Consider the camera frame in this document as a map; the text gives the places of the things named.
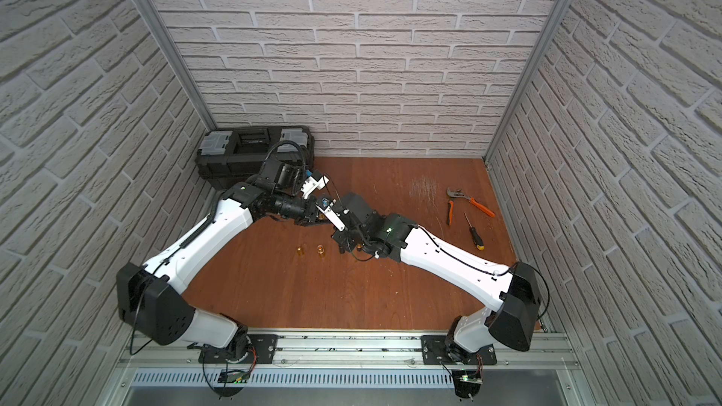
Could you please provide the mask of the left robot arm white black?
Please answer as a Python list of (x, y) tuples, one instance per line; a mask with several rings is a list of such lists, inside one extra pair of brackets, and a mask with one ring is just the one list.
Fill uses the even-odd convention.
[(141, 265), (117, 273), (118, 315), (150, 341), (187, 342), (236, 363), (250, 352), (247, 328), (188, 304), (182, 296), (201, 269), (239, 233), (269, 214), (313, 220), (303, 192), (310, 152), (292, 140), (270, 146), (259, 173), (219, 192), (209, 213), (180, 240)]

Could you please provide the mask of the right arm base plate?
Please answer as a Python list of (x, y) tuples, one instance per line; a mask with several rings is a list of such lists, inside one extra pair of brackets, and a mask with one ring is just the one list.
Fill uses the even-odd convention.
[(479, 351), (470, 353), (453, 343), (447, 336), (424, 335), (419, 338), (421, 355), (426, 366), (452, 365), (494, 366), (498, 363), (496, 349), (493, 345), (481, 347)]

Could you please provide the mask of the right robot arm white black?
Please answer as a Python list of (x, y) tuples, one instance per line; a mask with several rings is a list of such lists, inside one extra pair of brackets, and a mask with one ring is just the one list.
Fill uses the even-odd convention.
[(445, 347), (452, 361), (463, 362), (495, 343), (515, 351), (530, 350), (543, 302), (532, 266), (481, 259), (407, 217), (378, 214), (356, 194), (331, 202), (323, 214), (336, 229), (333, 239), (342, 252), (358, 250), (374, 259), (417, 267), (483, 304), (479, 311), (454, 319), (449, 327)]

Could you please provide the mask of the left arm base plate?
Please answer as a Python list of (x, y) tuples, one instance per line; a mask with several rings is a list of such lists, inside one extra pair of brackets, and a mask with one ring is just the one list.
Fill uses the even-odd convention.
[(279, 336), (276, 334), (243, 334), (237, 336), (227, 347), (216, 348), (203, 345), (200, 349), (201, 364), (251, 364), (270, 365), (273, 362)]

